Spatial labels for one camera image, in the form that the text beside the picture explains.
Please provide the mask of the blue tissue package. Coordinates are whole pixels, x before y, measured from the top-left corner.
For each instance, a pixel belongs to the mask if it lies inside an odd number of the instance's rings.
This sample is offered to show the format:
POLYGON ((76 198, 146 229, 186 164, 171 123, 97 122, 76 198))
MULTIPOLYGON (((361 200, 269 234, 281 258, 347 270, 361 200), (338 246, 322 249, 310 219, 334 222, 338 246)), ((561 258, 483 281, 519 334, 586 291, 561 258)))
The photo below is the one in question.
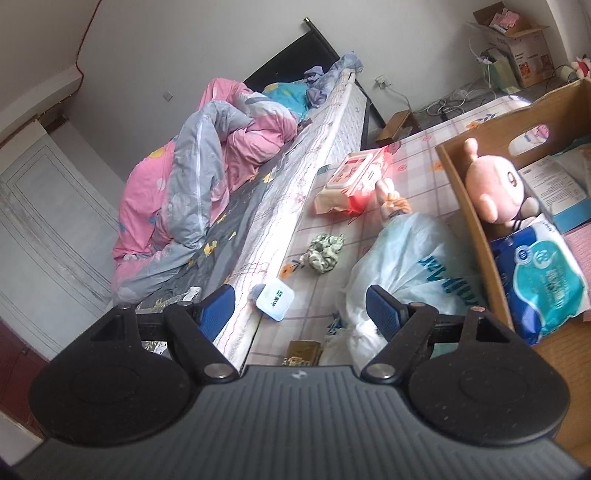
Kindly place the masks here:
POLYGON ((529 345, 590 310, 587 284, 545 217, 490 243, 516 333, 529 345))

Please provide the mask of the pink round plush toy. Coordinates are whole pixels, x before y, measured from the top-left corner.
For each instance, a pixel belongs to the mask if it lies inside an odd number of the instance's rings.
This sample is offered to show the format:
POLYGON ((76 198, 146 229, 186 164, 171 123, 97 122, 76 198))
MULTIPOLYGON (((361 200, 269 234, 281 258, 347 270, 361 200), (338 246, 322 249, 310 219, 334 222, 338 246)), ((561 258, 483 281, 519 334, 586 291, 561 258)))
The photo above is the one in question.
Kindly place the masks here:
POLYGON ((478 148, 475 138, 464 143, 470 161, 465 188, 479 218, 512 231, 525 228, 541 214, 539 201, 526 195, 512 162, 496 155, 480 156, 478 148))

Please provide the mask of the white blue paper box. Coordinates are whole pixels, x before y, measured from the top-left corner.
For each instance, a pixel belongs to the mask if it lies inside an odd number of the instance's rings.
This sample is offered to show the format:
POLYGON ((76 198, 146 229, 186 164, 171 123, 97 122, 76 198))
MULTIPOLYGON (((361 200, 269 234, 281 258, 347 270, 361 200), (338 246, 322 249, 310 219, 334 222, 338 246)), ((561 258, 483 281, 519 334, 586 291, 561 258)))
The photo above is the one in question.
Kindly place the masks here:
POLYGON ((590 220, 590 197, 583 187, 551 157, 518 170, 529 194, 561 234, 590 220))

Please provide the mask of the cotton swab bag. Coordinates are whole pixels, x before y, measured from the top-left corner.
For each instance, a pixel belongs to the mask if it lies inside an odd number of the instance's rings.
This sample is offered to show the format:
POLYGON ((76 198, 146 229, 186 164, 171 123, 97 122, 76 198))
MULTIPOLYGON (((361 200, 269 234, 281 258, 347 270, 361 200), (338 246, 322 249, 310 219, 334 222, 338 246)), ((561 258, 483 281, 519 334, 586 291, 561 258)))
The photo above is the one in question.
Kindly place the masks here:
POLYGON ((584 187, 588 195, 591 195, 591 145, 589 143, 553 155, 552 159, 584 187))

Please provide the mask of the dark floral bed sheet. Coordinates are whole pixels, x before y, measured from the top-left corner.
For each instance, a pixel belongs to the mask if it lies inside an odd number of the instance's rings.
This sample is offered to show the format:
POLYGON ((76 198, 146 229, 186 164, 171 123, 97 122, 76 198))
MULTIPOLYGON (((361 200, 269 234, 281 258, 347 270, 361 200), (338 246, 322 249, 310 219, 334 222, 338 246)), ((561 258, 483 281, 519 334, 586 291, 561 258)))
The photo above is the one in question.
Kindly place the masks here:
POLYGON ((318 148, 332 147, 329 136, 339 129, 332 120, 308 120, 293 143, 281 148, 259 172, 230 194, 228 207, 208 230, 204 245, 177 273, 137 304, 140 313, 156 313, 179 302, 197 303, 211 294, 235 270, 250 234, 259 234, 269 226, 271 216, 287 189, 297 186, 308 170, 318 170, 325 156, 318 148))

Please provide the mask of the large white plastic bag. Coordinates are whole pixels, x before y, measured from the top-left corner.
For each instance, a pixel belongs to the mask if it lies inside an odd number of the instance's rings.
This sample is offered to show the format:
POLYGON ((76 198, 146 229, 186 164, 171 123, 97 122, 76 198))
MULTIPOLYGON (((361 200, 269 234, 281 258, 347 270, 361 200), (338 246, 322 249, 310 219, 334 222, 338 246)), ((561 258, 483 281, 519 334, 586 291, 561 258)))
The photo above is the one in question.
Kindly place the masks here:
POLYGON ((487 304, 467 230, 462 227, 456 233, 428 214, 399 215, 384 225, 353 266, 348 284, 335 295, 339 325, 327 338, 322 366, 352 365, 360 370, 387 345, 366 311, 366 293, 372 285, 383 287, 401 303, 423 302, 450 315, 487 304))

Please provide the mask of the gold tissue pack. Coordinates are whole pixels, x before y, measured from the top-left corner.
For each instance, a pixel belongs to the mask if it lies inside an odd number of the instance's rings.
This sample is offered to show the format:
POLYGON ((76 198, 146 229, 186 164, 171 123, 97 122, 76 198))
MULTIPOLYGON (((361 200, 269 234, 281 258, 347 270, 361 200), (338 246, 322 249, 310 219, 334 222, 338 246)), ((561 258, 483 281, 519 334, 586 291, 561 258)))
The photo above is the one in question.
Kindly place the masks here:
POLYGON ((283 358, 283 366, 318 366, 322 355, 322 344, 317 341, 294 340, 287 347, 283 358))

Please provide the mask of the green patterned scrunchie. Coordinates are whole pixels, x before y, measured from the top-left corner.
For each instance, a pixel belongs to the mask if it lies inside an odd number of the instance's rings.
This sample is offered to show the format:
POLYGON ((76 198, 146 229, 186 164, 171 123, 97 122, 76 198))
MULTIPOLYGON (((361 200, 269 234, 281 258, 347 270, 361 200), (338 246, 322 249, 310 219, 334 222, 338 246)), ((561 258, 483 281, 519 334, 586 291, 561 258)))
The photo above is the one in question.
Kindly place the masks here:
POLYGON ((312 239, 307 251, 301 255, 301 265, 308 266, 318 274, 325 274, 335 269, 339 253, 345 244, 345 235, 318 234, 312 239))

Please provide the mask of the pink grey duvet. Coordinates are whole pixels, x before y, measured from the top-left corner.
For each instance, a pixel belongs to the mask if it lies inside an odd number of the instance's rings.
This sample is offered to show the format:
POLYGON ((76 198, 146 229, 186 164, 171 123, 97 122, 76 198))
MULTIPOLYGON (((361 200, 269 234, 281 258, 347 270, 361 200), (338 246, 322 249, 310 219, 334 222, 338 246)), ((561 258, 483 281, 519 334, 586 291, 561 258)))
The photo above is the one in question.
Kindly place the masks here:
POLYGON ((229 196, 297 136, 297 114, 242 82, 211 80, 179 133, 132 169, 118 211, 114 304, 142 301, 204 246, 229 196))

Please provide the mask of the white panelled door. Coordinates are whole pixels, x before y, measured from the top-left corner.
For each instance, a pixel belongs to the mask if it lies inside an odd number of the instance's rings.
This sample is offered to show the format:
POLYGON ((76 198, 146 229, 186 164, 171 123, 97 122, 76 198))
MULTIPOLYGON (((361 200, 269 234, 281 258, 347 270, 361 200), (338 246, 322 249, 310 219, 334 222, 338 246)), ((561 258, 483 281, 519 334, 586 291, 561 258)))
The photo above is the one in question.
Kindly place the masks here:
POLYGON ((111 304, 116 213, 46 133, 1 173, 1 318, 50 360, 111 304))

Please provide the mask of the brown cardboard box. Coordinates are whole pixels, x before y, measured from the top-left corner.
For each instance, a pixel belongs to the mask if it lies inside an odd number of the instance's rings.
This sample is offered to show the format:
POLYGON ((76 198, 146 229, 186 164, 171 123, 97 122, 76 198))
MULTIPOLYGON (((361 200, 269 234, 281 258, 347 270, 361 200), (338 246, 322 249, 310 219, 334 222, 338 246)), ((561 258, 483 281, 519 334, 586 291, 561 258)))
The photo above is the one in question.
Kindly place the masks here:
POLYGON ((557 89, 532 105, 440 144, 437 152, 476 247, 493 313, 531 345, 568 384, 570 406, 558 442, 590 461, 590 283, 546 201, 560 194, 567 227, 590 245, 590 194, 559 180, 558 158, 585 166, 590 134, 590 82, 557 89), (514 174, 542 212, 519 230, 495 220, 479 194, 487 181, 514 174))

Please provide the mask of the black headboard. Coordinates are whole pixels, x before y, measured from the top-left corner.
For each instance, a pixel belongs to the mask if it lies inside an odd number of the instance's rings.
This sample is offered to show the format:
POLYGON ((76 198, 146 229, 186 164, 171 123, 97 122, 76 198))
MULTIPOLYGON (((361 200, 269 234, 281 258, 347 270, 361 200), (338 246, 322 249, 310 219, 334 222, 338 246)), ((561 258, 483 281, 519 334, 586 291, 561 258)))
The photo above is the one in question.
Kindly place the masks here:
MULTIPOLYGON (((310 18, 304 17, 303 25, 307 28, 304 35, 284 47, 243 81, 250 90, 261 91, 263 87, 274 82, 300 80, 304 71, 312 66, 318 65, 328 69, 341 58, 341 55, 332 47, 329 40, 310 18)), ((356 80, 356 87, 367 99, 361 146, 376 147, 378 129, 385 127, 386 122, 359 80, 356 80)))

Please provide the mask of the small plush doll on floor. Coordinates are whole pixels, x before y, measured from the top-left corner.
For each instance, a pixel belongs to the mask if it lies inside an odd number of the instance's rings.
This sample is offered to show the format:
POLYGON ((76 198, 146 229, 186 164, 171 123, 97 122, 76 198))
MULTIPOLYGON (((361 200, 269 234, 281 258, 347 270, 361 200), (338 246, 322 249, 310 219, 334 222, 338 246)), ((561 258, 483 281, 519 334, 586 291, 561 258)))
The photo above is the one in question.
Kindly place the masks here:
POLYGON ((591 77, 591 59, 589 56, 584 54, 582 57, 577 57, 572 63, 571 68, 573 69, 578 79, 590 78, 591 77))

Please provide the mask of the wall power socket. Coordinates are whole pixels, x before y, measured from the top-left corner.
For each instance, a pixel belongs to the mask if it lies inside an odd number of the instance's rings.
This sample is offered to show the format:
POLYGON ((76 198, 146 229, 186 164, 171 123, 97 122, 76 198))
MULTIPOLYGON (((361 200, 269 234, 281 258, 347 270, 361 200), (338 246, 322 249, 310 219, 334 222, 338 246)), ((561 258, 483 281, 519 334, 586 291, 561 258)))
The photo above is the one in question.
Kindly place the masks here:
POLYGON ((385 75, 380 75, 375 79, 376 84, 381 88, 381 89, 388 89, 391 87, 392 82, 390 81, 390 79, 385 76, 385 75))

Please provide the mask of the open cardboard box by wall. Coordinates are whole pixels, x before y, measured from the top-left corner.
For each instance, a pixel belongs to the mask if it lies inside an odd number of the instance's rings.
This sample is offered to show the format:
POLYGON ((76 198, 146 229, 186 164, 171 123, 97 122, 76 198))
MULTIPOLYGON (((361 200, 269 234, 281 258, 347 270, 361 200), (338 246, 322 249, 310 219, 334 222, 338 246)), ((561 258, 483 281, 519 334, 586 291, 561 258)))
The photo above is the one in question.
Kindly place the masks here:
POLYGON ((547 26, 532 24, 503 2, 474 11, 473 17, 489 44, 508 59, 522 88, 552 77, 554 64, 544 36, 547 26))

